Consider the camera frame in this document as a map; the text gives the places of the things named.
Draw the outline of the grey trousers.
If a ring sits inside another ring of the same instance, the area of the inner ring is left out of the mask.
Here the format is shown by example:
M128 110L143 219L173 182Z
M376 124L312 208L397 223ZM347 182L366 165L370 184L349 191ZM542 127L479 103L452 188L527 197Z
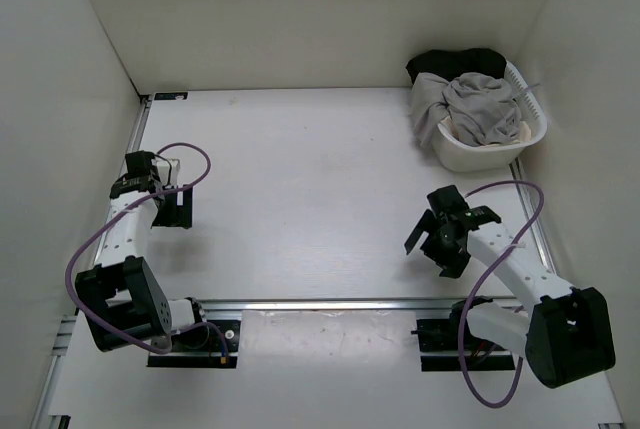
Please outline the grey trousers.
M457 140L470 147L512 144L519 139L522 124L512 86L476 72L451 81L433 73L419 74L411 90L409 118L423 146L445 119Z

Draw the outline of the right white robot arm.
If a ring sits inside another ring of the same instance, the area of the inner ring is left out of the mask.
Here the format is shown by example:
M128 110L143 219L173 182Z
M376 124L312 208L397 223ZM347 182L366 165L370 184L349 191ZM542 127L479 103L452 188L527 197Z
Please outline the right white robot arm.
M614 367L608 306L597 289L580 289L530 258L519 234L489 207L470 206L456 186L427 200L405 250L419 248L445 278L459 278L473 259L486 267L451 309L449 336L459 350L493 343L522 358L548 388Z

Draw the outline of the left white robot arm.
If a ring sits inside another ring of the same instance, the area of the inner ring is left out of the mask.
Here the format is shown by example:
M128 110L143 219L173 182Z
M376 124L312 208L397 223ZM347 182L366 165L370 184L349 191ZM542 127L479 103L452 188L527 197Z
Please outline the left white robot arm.
M179 184L180 161L150 151L125 156L111 186L109 218L95 237L94 266L67 280L97 348L126 345L165 355L175 335L188 349L206 344L210 326L192 298L169 300L146 260L154 228L193 225L193 187Z

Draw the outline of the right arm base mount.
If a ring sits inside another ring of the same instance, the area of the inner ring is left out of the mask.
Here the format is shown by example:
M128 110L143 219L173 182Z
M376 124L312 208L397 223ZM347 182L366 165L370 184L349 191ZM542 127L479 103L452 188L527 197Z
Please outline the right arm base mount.
M418 338L421 371L459 372L458 327L464 301L456 302L444 316L427 316L416 321L411 332ZM513 371L513 357L501 346L473 336L465 327L464 355L470 372Z

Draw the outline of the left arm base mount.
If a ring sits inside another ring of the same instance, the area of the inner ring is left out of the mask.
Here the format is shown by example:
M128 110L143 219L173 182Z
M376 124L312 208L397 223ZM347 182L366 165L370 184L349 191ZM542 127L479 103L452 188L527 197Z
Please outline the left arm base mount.
M207 320L215 324L224 336L226 351L219 335L211 328L200 327L187 333L171 336L172 352L165 355L150 353L149 368L175 369L235 369L239 359L241 320L224 316Z

